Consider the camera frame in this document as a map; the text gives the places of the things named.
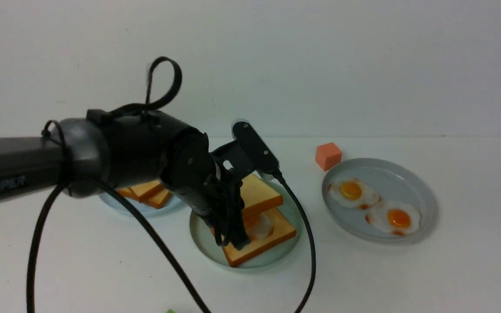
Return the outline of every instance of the white wall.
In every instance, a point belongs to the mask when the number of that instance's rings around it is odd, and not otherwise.
[[[143,101],[159,55],[215,136],[501,136],[501,0],[0,0],[0,135]]]

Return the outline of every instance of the egg white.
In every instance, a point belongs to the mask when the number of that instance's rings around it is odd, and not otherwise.
[[[361,189],[361,196],[358,199],[348,200],[341,195],[340,186],[345,182],[354,182],[359,186]],[[328,194],[341,206],[345,206],[346,208],[361,208],[362,210],[374,206],[381,200],[380,194],[370,186],[356,178],[348,177],[343,177],[332,182],[328,187]]]
[[[255,225],[249,229],[245,229],[247,231],[247,236],[249,236],[251,240],[268,238],[272,234],[274,223],[265,212],[260,213],[257,218],[258,220]]]
[[[408,228],[392,226],[387,219],[387,213],[389,210],[394,209],[406,212],[411,218],[411,226]],[[397,230],[405,235],[410,235],[419,229],[421,213],[411,204],[398,201],[381,201],[366,212],[365,218],[370,225],[384,233],[390,234]]]

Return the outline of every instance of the plate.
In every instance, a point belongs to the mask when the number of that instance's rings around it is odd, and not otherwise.
[[[223,250],[221,249],[221,247],[218,247],[216,245],[214,236],[210,232],[210,228],[201,218],[199,218],[199,216],[197,216],[194,212],[191,212],[189,218],[190,234],[193,237],[193,241],[196,244],[197,248],[200,250],[200,252],[203,253],[203,255],[205,255],[211,261],[214,261],[219,265],[228,267],[229,269],[233,269],[235,271],[244,271],[269,267],[290,254],[304,231],[304,224],[301,214],[299,213],[297,206],[295,205],[287,191],[284,189],[284,187],[272,182],[264,182],[271,186],[284,198],[284,204],[282,206],[278,206],[278,210],[286,218],[287,222],[289,222],[295,228],[295,230],[297,230],[296,236],[284,243],[277,245],[276,247],[271,248],[266,252],[263,252],[262,254],[259,254],[258,256],[243,263],[239,267],[230,267],[227,263],[227,259],[225,258]]]
[[[124,206],[122,206],[117,200],[115,200],[109,194],[102,193],[99,195],[99,198],[105,204],[115,209],[115,212],[118,212],[119,214],[122,214],[124,216],[133,216]],[[138,202],[136,200],[132,200],[129,198],[125,199],[131,202],[131,204],[133,204],[133,206],[135,206],[135,208],[137,208],[137,210],[139,210],[139,212],[141,212],[141,214],[145,217],[159,216],[167,212],[170,212],[171,210],[174,210],[176,208],[180,208],[185,204],[183,201],[181,201],[181,199],[177,198],[176,196],[171,196],[171,198],[165,203],[165,206],[163,208],[156,209],[152,208],[151,206],[147,206],[146,204],[143,204],[141,202]]]
[[[387,234],[366,222],[365,210],[348,209],[338,204],[328,195],[328,186],[343,176],[358,178],[376,190],[383,200],[395,200],[413,205],[421,213],[419,229],[409,236]],[[395,163],[380,159],[351,159],[334,166],[322,182],[322,197],[328,212],[344,230],[374,242],[417,242],[429,233],[437,214],[434,195],[418,176]]]

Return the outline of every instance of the orange cube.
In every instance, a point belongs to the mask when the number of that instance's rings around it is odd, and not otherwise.
[[[316,163],[324,171],[341,162],[341,150],[334,143],[327,143],[316,148]]]

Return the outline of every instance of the toast slice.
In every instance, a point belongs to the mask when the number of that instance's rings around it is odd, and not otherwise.
[[[284,198],[256,175],[243,178],[241,198],[245,202],[243,218],[270,210],[284,203]]]
[[[131,188],[123,188],[121,190],[117,190],[118,194],[124,196],[125,198],[136,199],[137,195],[133,192]]]
[[[164,185],[162,185],[159,180],[153,180],[151,182],[131,186],[131,190],[133,191],[136,197],[134,199],[139,202],[148,200],[149,198],[151,198],[152,196],[161,192],[164,189],[165,189]]]
[[[264,239],[251,241],[250,244],[240,251],[235,249],[232,244],[223,247],[223,253],[225,254],[225,258],[227,258],[229,266],[238,267],[251,258],[293,238],[297,234],[295,228],[287,222],[277,208],[267,210],[265,214],[273,223],[272,233]]]
[[[155,209],[161,209],[165,206],[165,203],[171,198],[171,192],[169,190],[162,190],[151,196],[149,199],[142,201],[147,206],[151,206]]]

